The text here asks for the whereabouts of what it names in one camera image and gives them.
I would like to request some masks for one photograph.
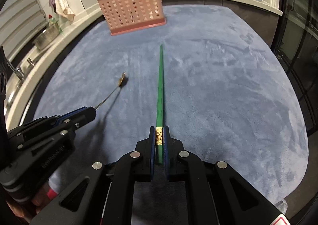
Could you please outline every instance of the gold chopstick band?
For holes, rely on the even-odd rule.
[[[162,127],[156,127],[156,145],[162,145],[163,130]]]

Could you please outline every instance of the white sticker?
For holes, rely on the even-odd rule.
[[[290,223],[286,219],[286,217],[283,214],[281,214],[276,218],[275,221],[271,223],[271,225],[290,225]]]

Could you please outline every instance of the human hand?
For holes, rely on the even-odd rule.
[[[32,203],[36,206],[36,213],[38,214],[49,202],[50,199],[47,196],[47,185],[44,185],[41,187],[41,189],[38,191],[38,193],[34,196],[32,199]],[[9,205],[10,209],[14,213],[15,216],[24,218],[28,223],[32,220],[32,215],[24,208],[22,205],[18,204],[15,200],[12,198],[9,200],[6,200],[7,204]]]

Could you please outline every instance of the glass door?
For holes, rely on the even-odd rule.
[[[274,53],[293,85],[310,135],[318,129],[318,8],[313,0],[286,1]]]

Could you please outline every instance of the bowl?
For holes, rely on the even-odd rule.
[[[47,45],[49,45],[60,33],[60,28],[58,23],[48,26],[42,31],[41,34],[33,41],[34,45],[39,49],[43,50]]]

